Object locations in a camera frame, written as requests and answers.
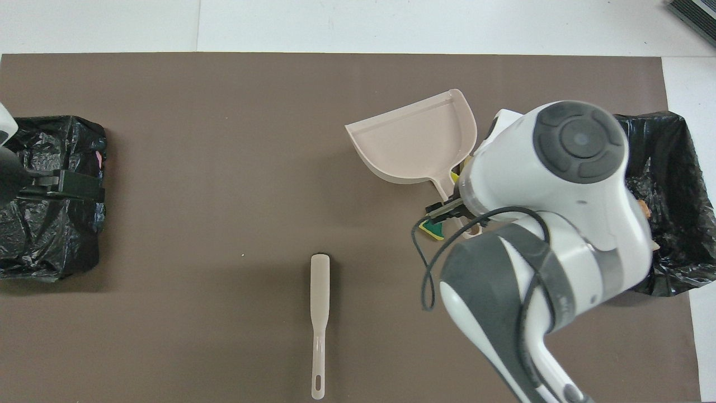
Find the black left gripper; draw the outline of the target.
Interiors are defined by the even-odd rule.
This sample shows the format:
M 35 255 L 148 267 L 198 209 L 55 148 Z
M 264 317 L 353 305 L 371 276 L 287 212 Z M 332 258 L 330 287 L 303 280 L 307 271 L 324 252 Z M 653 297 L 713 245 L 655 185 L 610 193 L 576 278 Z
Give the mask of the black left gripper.
M 10 149 L 1 150 L 1 203 L 11 203 L 17 198 L 41 200 L 38 193 L 25 190 L 33 186 L 34 179 L 43 172 L 28 170 Z M 72 199 L 104 202 L 103 178 L 80 174 L 69 170 L 54 170 L 43 177 L 44 194 L 49 199 Z

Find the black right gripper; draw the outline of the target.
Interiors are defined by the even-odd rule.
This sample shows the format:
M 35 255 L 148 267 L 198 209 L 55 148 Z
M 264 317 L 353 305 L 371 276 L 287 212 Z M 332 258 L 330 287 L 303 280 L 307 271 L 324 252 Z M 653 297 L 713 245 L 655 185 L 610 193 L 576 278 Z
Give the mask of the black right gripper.
M 469 210 L 462 198 L 450 198 L 426 207 L 425 217 L 433 222 L 442 222 L 449 218 L 469 217 Z

